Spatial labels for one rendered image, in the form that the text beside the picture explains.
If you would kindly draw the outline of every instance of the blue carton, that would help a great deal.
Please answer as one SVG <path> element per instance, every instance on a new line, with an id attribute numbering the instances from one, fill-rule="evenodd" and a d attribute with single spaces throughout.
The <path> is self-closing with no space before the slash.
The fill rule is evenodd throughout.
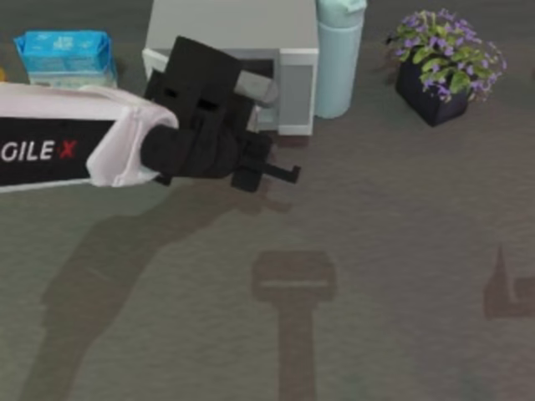
<path id="1" fill-rule="evenodd" d="M 111 38 L 101 31 L 28 31 L 14 39 L 29 76 L 112 76 Z"/>

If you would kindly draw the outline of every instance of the microwave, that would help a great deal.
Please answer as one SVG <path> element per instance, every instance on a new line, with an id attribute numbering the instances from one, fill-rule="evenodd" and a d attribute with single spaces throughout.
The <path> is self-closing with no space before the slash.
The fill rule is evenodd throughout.
<path id="1" fill-rule="evenodd" d="M 277 85 L 275 103 L 259 111 L 259 130 L 312 135 L 317 26 L 310 0 L 154 0 L 142 53 L 145 73 L 149 78 L 154 69 L 163 71 L 166 64 L 158 55 L 168 58 L 177 36 L 196 40 L 240 59 L 244 70 Z"/>

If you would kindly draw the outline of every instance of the light blue cylinder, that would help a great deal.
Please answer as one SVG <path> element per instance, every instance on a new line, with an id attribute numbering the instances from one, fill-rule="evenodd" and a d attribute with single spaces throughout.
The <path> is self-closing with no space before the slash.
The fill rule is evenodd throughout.
<path id="1" fill-rule="evenodd" d="M 348 111 L 353 98 L 364 12 L 350 28 L 331 28 L 318 22 L 319 63 L 315 114 L 334 119 Z"/>

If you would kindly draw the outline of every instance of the potted plant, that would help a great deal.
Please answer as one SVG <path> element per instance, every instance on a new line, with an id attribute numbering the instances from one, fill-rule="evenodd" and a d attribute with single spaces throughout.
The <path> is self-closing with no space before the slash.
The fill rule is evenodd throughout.
<path id="1" fill-rule="evenodd" d="M 486 100 L 507 68 L 494 43 L 445 9 L 405 17 L 386 43 L 400 63 L 396 91 L 431 126 L 464 114 L 472 100 Z"/>

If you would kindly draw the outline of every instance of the red letter x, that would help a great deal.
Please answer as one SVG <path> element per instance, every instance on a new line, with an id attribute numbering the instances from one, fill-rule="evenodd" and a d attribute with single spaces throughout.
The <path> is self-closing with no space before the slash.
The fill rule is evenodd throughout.
<path id="1" fill-rule="evenodd" d="M 74 147 L 76 146 L 76 140 L 64 140 L 63 148 L 58 148 L 59 158 L 65 159 L 66 157 L 74 157 Z"/>

